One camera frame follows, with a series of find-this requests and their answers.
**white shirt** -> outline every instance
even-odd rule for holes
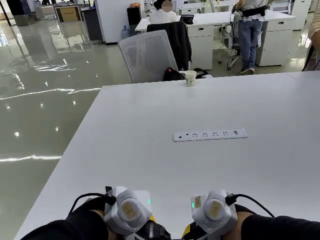
[[[257,9],[260,7],[263,7],[265,5],[267,5],[268,0],[245,0],[243,7],[241,8],[241,10],[249,10],[249,9]],[[252,19],[254,20],[258,20],[260,22],[264,22],[265,21],[265,17],[261,16],[261,14],[256,14],[253,16],[248,16],[248,17],[243,17],[242,20],[243,21],[252,21]]]
[[[165,12],[162,9],[156,10],[150,15],[151,24],[168,24],[177,22],[177,14],[173,11]]]

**yellow strap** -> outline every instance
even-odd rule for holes
[[[154,221],[155,223],[157,223],[157,221],[156,221],[156,219],[155,219],[155,217],[153,215],[151,215],[149,220]]]
[[[185,230],[184,230],[184,233],[183,233],[183,235],[182,235],[182,239],[183,239],[184,236],[185,236],[186,234],[188,234],[188,233],[190,233],[190,224],[189,224],[188,226],[186,226],[186,228],[185,228]]]

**sticker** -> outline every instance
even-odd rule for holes
[[[220,212],[221,209],[221,205],[219,202],[214,201],[211,205],[211,209],[210,209],[210,215],[214,218],[216,218]]]
[[[194,204],[195,204],[195,208],[198,209],[201,207],[201,196],[197,196],[195,199],[194,199]]]
[[[136,211],[133,209],[130,203],[126,202],[121,206],[123,213],[128,219],[132,219],[136,215]]]

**power strip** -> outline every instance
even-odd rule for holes
[[[214,139],[244,139],[248,134],[244,129],[186,131],[173,134],[174,142],[201,141]]]

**white paper cup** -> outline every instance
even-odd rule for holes
[[[188,87],[194,86],[196,84],[196,71],[186,71],[185,72],[185,82]]]

